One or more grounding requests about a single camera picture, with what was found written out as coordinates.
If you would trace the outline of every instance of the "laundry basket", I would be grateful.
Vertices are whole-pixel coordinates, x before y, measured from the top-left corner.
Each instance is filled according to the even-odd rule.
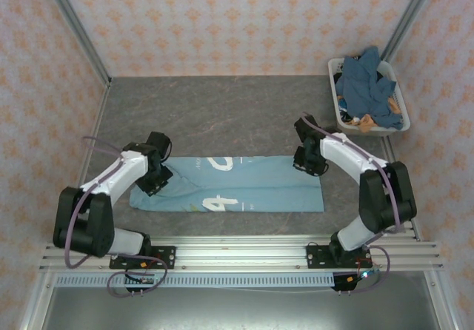
[[[368,135],[368,136],[388,136],[393,134],[394,132],[404,132],[410,128],[410,119],[408,118],[407,108],[405,107],[405,102],[403,101],[403,97],[401,96],[400,86],[398,83],[395,86],[395,92],[393,93],[393,98],[395,102],[397,102],[398,107],[401,110],[401,121],[403,123],[403,127],[401,129],[395,128],[383,128],[383,127],[373,127],[368,132],[361,132],[361,130],[354,125],[345,124],[341,120],[341,115],[339,113],[339,105],[338,105],[338,96],[336,93],[336,86],[334,83],[334,75],[336,73],[342,72],[342,65],[344,63],[343,58],[333,58],[329,60],[328,67],[329,67],[329,78],[331,82],[331,90],[333,91],[333,100],[334,100],[334,109],[336,110],[336,119],[338,128],[344,133],[348,135]],[[392,66],[386,61],[381,61],[377,70],[385,77],[392,81],[397,81],[395,77],[395,73],[393,72]]]

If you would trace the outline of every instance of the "printed number 4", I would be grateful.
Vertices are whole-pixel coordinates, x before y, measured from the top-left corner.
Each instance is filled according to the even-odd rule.
[[[234,167],[232,158],[224,158],[225,165],[218,164],[214,158],[207,158],[207,160],[210,162],[212,167],[218,169],[219,171],[230,171]]]
[[[202,201],[202,206],[211,212],[225,212],[226,204],[238,204],[238,201],[236,199],[221,198],[220,195],[217,195],[217,198],[205,198]]]
[[[219,164],[214,158],[207,158],[211,166],[219,171],[230,171],[234,167],[232,158],[224,158],[225,165]],[[205,198],[202,201],[202,206],[211,212],[225,212],[225,205],[237,204],[236,199],[221,198],[220,195],[217,195],[216,198]]]

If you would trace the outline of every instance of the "mounting plate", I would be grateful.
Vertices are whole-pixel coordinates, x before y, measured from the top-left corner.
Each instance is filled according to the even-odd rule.
[[[176,247],[175,246],[151,246],[151,255],[163,260],[168,269],[175,268]],[[137,260],[135,258],[117,257],[115,260],[110,258],[110,269],[163,269],[160,263],[152,263],[149,266],[142,267],[141,263],[149,263],[148,260]]]
[[[361,261],[361,269],[372,268],[372,261],[367,261],[368,251],[357,249],[347,253],[341,264],[338,265],[331,255],[328,245],[308,245],[306,246],[306,261],[308,269],[357,269],[358,259]]]

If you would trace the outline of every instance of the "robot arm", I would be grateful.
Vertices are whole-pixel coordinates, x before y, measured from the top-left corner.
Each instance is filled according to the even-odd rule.
[[[79,214],[87,218],[76,220],[70,249],[97,257],[120,253],[147,255],[151,247],[150,237],[114,228],[112,208],[133,183],[148,195],[154,195],[166,186],[173,174],[161,163],[169,155],[170,147],[171,141],[166,135],[152,132],[146,143],[130,143],[124,147],[121,156],[100,176],[79,188],[64,189],[59,196],[54,245],[65,247],[73,211],[89,191],[79,206]]]
[[[314,117],[308,115],[305,118],[318,126]],[[322,132],[315,131],[303,119],[295,123],[295,128],[303,143],[294,157],[295,168],[310,175],[322,175],[327,170],[326,160],[330,160],[347,172],[359,185],[359,216],[331,237],[330,248],[336,261],[344,253],[362,247],[378,233],[395,225],[387,186],[384,185],[383,178],[373,161],[378,163],[388,176],[401,223],[416,216],[410,178],[403,163],[397,161],[390,164],[360,148],[357,152],[350,147],[353,143],[350,143],[345,134],[334,132],[332,135],[342,140],[337,141]]]

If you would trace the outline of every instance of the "floral wall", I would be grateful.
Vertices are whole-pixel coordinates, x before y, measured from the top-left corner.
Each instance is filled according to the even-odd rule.
[[[428,0],[393,63],[411,128],[394,137],[423,236],[442,243],[456,304],[474,326],[474,2]]]
[[[410,0],[71,0],[113,76],[326,75]]]
[[[104,86],[54,0],[0,0],[0,328],[17,329]]]

